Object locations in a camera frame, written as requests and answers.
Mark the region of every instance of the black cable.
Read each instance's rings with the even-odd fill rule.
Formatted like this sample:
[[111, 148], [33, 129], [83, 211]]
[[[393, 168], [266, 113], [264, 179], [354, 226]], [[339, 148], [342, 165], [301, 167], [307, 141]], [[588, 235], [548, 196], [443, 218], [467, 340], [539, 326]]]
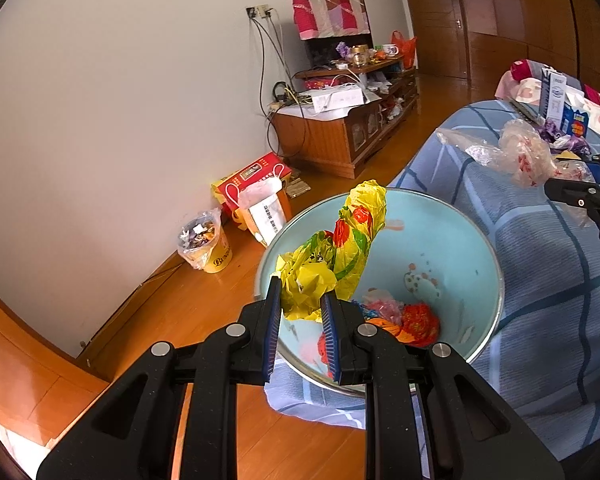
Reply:
[[[250, 18], [250, 20], [253, 23], [256, 23], [256, 20], [254, 20], [253, 18]], [[258, 104], [260, 104], [260, 110], [262, 110], [262, 114], [269, 119], [269, 114], [266, 113], [266, 111], [264, 111], [264, 106], [262, 106], [262, 86], [264, 85], [264, 62], [265, 62], [265, 54], [264, 54], [264, 38], [262, 37], [262, 33], [260, 32], [260, 29], [257, 28], [256, 29], [258, 31], [258, 34], [260, 35], [260, 46], [262, 48], [262, 70], [260, 72], [260, 91], [258, 92]]]
[[278, 153], [271, 145], [271, 141], [269, 139], [269, 130], [273, 126], [273, 131], [276, 133], [276, 137], [278, 138], [278, 143], [280, 143], [280, 136], [278, 135], [278, 131], [276, 130], [276, 127], [273, 125], [273, 121], [272, 121], [273, 116], [275, 116], [275, 114], [278, 113], [278, 110], [275, 110], [272, 114], [267, 114], [264, 109], [264, 106], [262, 105], [262, 87], [264, 85], [264, 66], [265, 66], [266, 58], [265, 58], [264, 38], [262, 37], [262, 32], [260, 31], [260, 29], [262, 29], [265, 34], [267, 34], [267, 31], [253, 18], [250, 18], [250, 20], [258, 26], [258, 28], [256, 30], [258, 31], [258, 35], [260, 36], [260, 47], [262, 48], [262, 70], [260, 71], [260, 91], [258, 92], [258, 104], [260, 105], [260, 110], [262, 111], [262, 114], [269, 122], [269, 124], [267, 124], [267, 144], [269, 145], [271, 151], [274, 152], [277, 156], [279, 156], [281, 158], [291, 158], [293, 156], [299, 155], [299, 153], [302, 151], [302, 148], [304, 148], [304, 142], [306, 141], [307, 124], [306, 124], [306, 118], [304, 116], [304, 110], [302, 110], [302, 106], [300, 106], [300, 113], [302, 114], [302, 118], [304, 119], [304, 135], [302, 136], [302, 144], [300, 145], [300, 148], [293, 155], [283, 155], [282, 153]]
[[283, 59], [283, 57], [282, 57], [282, 54], [280, 54], [280, 51], [278, 50], [278, 46], [276, 45], [276, 42], [275, 42], [275, 41], [273, 41], [273, 38], [272, 38], [272, 37], [271, 37], [271, 35], [269, 34], [269, 31], [268, 31], [266, 28], [264, 28], [264, 26], [263, 26], [261, 23], [259, 23], [259, 22], [258, 22], [258, 20], [256, 20], [255, 18], [250, 18], [250, 20], [251, 20], [253, 23], [255, 23], [255, 24], [258, 26], [258, 28], [259, 28], [259, 29], [260, 29], [262, 32], [264, 32], [264, 33], [267, 35], [267, 37], [269, 38], [269, 41], [270, 41], [270, 42], [271, 42], [271, 44], [273, 45], [273, 49], [276, 51], [276, 54], [278, 55], [278, 59], [280, 60], [280, 63], [282, 63], [282, 66], [283, 66], [283, 67], [284, 67], [284, 69], [285, 69], [286, 76], [289, 78], [289, 85], [290, 85], [290, 86], [292, 86], [292, 85], [293, 85], [293, 80], [291, 79], [291, 74], [290, 74], [290, 72], [289, 72], [289, 69], [286, 67], [285, 60]]
[[278, 35], [278, 30], [276, 29], [276, 24], [273, 23], [273, 20], [271, 19], [271, 14], [270, 13], [267, 16], [267, 19], [269, 20], [269, 23], [271, 24], [271, 27], [273, 27], [273, 33], [276, 35], [276, 39], [278, 40], [278, 45], [280, 46], [280, 58], [282, 60], [282, 66], [284, 67], [286, 75], [289, 78], [289, 85], [291, 86], [291, 88], [293, 88], [294, 82], [293, 82], [293, 79], [291, 77], [291, 72], [289, 72], [289, 66], [286, 64], [285, 49], [282, 46], [282, 40], [280, 40], [280, 37]]

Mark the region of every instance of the jar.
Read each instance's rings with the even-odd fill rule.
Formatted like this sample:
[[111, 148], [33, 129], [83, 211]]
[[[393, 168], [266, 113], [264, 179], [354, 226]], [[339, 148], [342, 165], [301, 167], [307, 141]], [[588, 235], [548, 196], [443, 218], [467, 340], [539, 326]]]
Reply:
[[364, 66], [369, 62], [369, 52], [366, 45], [354, 46], [351, 49], [352, 62], [355, 66]]

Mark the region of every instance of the light blue basin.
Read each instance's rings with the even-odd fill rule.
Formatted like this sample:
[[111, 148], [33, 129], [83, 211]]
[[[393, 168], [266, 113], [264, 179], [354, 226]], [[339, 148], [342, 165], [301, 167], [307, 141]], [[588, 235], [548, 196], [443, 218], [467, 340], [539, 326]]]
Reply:
[[[278, 233], [260, 262], [256, 296], [266, 294], [279, 254], [294, 251], [316, 231], [333, 230], [346, 197], [317, 203]], [[387, 220], [404, 222], [404, 229], [378, 233], [354, 299], [375, 287], [407, 304], [428, 303], [440, 318], [440, 341], [472, 362], [493, 334], [504, 301], [502, 271], [491, 244], [467, 216], [436, 198], [388, 189], [386, 203]], [[322, 325], [315, 321], [283, 318], [278, 352], [318, 386], [363, 395], [362, 386], [338, 386], [327, 377], [317, 351], [321, 333]]]

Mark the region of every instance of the wall outlet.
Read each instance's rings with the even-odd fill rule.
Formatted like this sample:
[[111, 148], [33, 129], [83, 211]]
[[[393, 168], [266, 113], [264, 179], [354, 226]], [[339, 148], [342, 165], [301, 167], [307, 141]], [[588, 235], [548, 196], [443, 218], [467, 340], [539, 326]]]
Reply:
[[271, 6], [267, 4], [257, 5], [256, 6], [256, 14], [259, 18], [266, 18], [269, 16], [269, 12], [271, 10]]
[[271, 6], [267, 4], [256, 5], [255, 7], [245, 7], [249, 19], [266, 18], [271, 15]]

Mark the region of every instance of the mug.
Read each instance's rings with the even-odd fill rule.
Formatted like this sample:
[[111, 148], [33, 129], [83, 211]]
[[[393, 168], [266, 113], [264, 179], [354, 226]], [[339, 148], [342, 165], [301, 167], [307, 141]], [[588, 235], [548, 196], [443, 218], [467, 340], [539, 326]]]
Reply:
[[386, 44], [382, 46], [382, 51], [387, 54], [388, 56], [397, 56], [400, 51], [398, 50], [398, 47], [394, 44]]

